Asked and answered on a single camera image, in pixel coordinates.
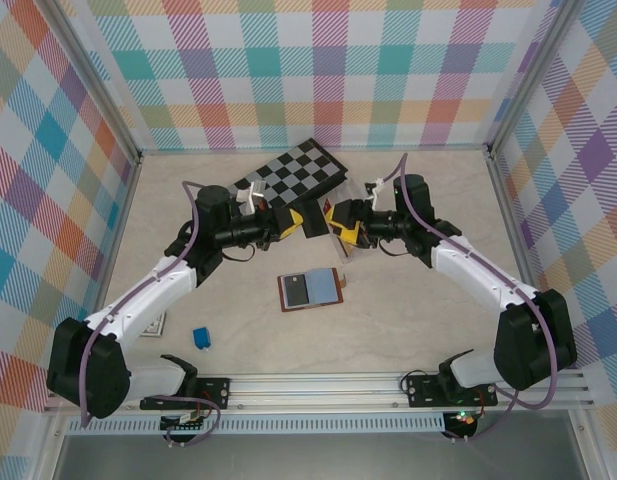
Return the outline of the clear plastic box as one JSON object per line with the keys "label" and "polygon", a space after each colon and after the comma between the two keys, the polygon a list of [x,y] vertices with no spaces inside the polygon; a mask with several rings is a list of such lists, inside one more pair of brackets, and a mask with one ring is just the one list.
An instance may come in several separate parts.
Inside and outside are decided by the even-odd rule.
{"label": "clear plastic box", "polygon": [[334,233],[331,233],[330,237],[333,241],[335,251],[339,256],[342,264],[348,264],[352,261],[360,260],[364,255],[368,253],[366,249],[360,249],[356,246],[344,242]]}

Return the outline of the black credit card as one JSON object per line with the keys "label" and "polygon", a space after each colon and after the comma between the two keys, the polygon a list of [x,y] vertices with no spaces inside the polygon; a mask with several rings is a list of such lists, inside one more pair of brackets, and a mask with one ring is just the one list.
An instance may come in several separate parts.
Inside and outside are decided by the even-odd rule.
{"label": "black credit card", "polygon": [[329,234],[324,214],[316,200],[303,202],[300,207],[303,218],[302,228],[307,239]]}

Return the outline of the brown leather card holder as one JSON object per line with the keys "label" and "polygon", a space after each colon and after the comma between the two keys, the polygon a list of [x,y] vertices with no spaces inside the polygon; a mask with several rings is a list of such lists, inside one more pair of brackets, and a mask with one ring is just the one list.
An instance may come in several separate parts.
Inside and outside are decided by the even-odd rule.
{"label": "brown leather card holder", "polygon": [[[303,307],[288,309],[284,301],[284,289],[282,278],[288,275],[304,274],[308,289],[309,303]],[[329,305],[340,304],[344,301],[343,289],[345,278],[339,277],[336,268],[313,269],[302,273],[282,275],[277,278],[277,286],[280,296],[280,308],[284,313],[320,308]]]}

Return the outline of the patterned white-edged card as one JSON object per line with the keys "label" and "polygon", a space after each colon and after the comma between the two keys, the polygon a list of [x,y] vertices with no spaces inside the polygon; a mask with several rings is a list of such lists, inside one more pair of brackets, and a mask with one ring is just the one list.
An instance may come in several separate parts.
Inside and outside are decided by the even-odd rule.
{"label": "patterned white-edged card", "polygon": [[162,312],[149,326],[142,332],[142,337],[160,338],[163,336],[167,313]]}

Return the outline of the black and grey chessboard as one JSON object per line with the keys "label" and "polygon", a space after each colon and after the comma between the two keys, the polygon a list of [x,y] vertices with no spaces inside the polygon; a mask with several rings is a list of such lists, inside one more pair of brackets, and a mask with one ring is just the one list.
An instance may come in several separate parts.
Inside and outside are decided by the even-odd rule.
{"label": "black and grey chessboard", "polygon": [[346,180],[348,169],[310,138],[228,186],[232,196],[253,181],[266,183],[264,199],[272,207],[319,199]]}

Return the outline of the aluminium cross rail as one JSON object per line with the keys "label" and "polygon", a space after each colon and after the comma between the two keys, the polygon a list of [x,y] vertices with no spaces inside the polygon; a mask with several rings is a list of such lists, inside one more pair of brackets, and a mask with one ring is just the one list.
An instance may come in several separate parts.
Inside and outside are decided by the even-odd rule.
{"label": "aluminium cross rail", "polygon": [[[448,144],[448,145],[401,145],[401,146],[326,146],[328,152],[411,152],[411,151],[484,151],[487,150],[484,144]],[[141,151],[143,157],[147,156],[172,156],[172,155],[231,155],[231,154],[263,154],[263,153],[284,153],[293,147],[274,147],[274,148],[235,148],[235,149],[144,149]]]}

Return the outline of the aluminium side rail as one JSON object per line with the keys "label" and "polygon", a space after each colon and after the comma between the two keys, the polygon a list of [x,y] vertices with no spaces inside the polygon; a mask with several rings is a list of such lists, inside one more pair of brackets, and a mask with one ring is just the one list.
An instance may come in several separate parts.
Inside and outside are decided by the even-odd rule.
{"label": "aluminium side rail", "polygon": [[142,150],[135,150],[130,157],[115,153],[106,166],[94,197],[93,213],[85,230],[89,243],[79,255],[79,260],[85,261],[84,268],[91,279],[82,308],[78,314],[74,314],[74,317],[84,324],[88,324],[89,316],[100,311],[105,305],[137,186],[142,155]]}
{"label": "aluminium side rail", "polygon": [[488,151],[484,152],[484,158],[520,274],[520,285],[513,289],[513,299],[505,303],[500,315],[494,358],[502,362],[505,373],[526,381],[546,378],[554,373],[556,361],[554,295],[544,293],[536,285],[501,168],[496,159],[489,157]]}

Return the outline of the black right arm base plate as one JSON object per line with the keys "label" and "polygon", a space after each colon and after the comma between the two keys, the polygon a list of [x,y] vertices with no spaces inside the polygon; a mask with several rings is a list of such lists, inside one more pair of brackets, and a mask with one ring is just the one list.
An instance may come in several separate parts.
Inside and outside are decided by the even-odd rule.
{"label": "black right arm base plate", "polygon": [[492,385],[472,388],[460,387],[458,391],[446,391],[439,375],[409,375],[404,383],[410,408],[424,407],[492,407],[498,405],[497,394]]}

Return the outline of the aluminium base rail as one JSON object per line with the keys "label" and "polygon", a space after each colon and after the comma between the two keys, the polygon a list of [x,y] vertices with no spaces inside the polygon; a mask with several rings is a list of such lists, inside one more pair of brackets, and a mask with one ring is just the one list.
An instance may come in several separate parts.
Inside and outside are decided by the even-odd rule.
{"label": "aluminium base rail", "polygon": [[[406,409],[407,394],[404,374],[349,373],[349,374],[246,374],[230,379],[228,406],[230,412],[256,413],[319,411],[384,411],[390,408]],[[505,382],[493,386],[498,405],[485,407],[489,412],[503,410],[509,398],[501,392],[514,394]],[[516,408],[521,402],[538,404],[549,393],[549,380],[543,380],[519,393]],[[557,388],[551,402],[543,407],[554,410],[591,409],[594,401],[583,373],[567,369],[558,374]],[[478,409],[481,407],[424,407],[422,411]]]}

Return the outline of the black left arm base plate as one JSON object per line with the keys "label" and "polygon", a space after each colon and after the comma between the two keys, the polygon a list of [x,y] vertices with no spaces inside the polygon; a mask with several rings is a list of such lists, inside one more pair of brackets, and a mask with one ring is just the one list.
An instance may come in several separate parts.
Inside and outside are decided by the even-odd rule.
{"label": "black left arm base plate", "polygon": [[175,400],[175,397],[202,398],[215,403],[221,410],[228,406],[229,378],[203,378],[187,380],[184,385],[166,400],[145,398],[139,403],[141,410],[196,410],[197,402]]}

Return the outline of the aluminium frame post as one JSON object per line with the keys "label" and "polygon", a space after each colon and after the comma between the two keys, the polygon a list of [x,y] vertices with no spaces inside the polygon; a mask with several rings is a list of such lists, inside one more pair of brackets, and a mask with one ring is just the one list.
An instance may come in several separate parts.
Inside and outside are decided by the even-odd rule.
{"label": "aluminium frame post", "polygon": [[102,116],[108,121],[110,129],[119,141],[121,148],[133,160],[135,165],[140,164],[140,150],[59,1],[35,0],[35,3],[52,31],[58,37],[60,44],[73,64],[73,68],[93,97],[94,102],[102,112]]}
{"label": "aluminium frame post", "polygon": [[513,133],[534,91],[546,75],[584,4],[585,0],[563,0],[559,5],[553,21],[547,28],[546,35],[528,62],[528,69],[521,78],[518,89],[504,110],[492,139],[485,144],[492,160],[496,159],[497,154]]}

